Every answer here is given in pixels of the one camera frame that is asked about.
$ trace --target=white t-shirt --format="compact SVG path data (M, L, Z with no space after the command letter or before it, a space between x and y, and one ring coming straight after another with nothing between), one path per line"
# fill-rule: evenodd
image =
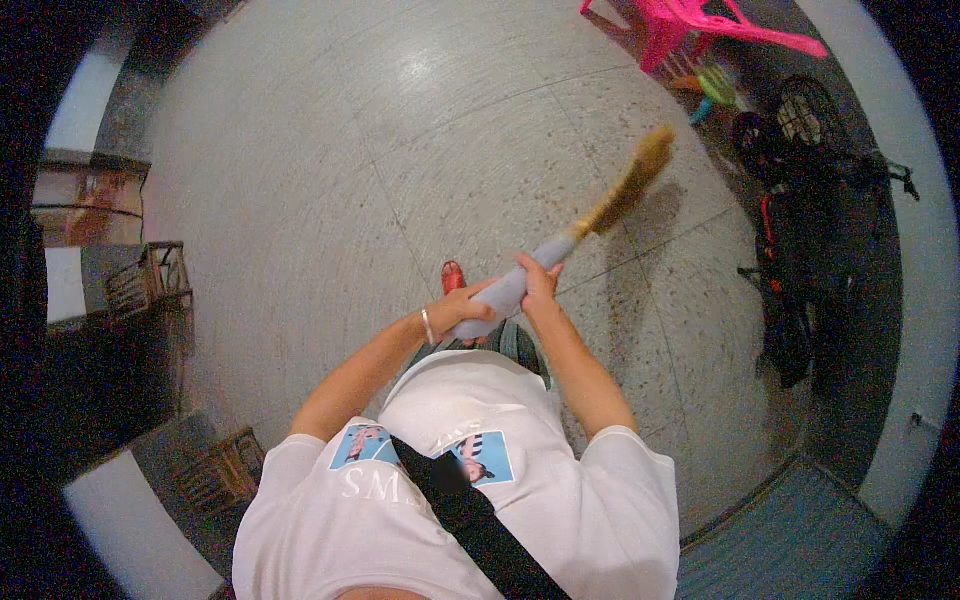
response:
M427 456L452 450L572 598L673 598L673 460L613 426L578 462L555 401L500 354L440 352L400 379L378 422L353 419L329 444L290 436L267 454L237 533L237 597L313 600L359 587L502 597L396 466L393 434Z

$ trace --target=broom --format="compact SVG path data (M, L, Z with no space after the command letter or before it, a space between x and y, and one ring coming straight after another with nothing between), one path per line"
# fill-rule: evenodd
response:
M673 129L668 126L658 127L648 133L636 146L630 171L622 176L603 200L594 204L586 215L540 244L531 254L533 259L549 271L570 256L591 231L604 233L613 227L620 217L634 207L643 190L670 162L670 144L673 139ZM496 311L496 321L463 321L453 328L453 334L461 340L486 336L496 329L500 322L517 312L526 293L527 272L522 267L515 267L473 297L473 300L484 302Z

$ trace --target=concrete floor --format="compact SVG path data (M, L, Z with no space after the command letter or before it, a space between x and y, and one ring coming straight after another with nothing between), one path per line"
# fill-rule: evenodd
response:
M144 189L146 238L186 243L196 406L278 443L327 372L441 293L446 260L475 281L532 250L667 122L673 163L569 261L560 302L677 462L684 534L779 465L759 293L735 271L753 227L687 112L578 4L250 0L206 36Z

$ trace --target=silver bracelet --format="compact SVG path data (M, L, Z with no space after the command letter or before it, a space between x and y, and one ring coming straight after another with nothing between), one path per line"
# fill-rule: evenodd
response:
M421 310L420 315L423 317L423 328L426 329L427 343L436 344L437 340L433 337L433 327L430 326L430 319L426 316L426 308Z

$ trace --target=hand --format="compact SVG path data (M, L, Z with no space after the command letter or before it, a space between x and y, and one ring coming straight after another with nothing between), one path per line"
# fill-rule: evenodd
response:
M426 316L430 320L430 327L438 341L444 339L460 321L466 319L480 319L481 321L493 321L496 319L496 311L483 302L474 302L470 300L483 290L490 287L496 281L496 277L487 279L482 283L474 283L458 290L453 290L443 298L437 300L426 307ZM486 338L477 340L481 344L486 342ZM472 346L473 340L463 340L464 346Z
M514 260L527 272L527 295L520 303L520 308L528 317L532 317L531 311L537 312L538 307L555 302L557 280L564 271L564 264L560 263L547 272L529 254L517 254Z

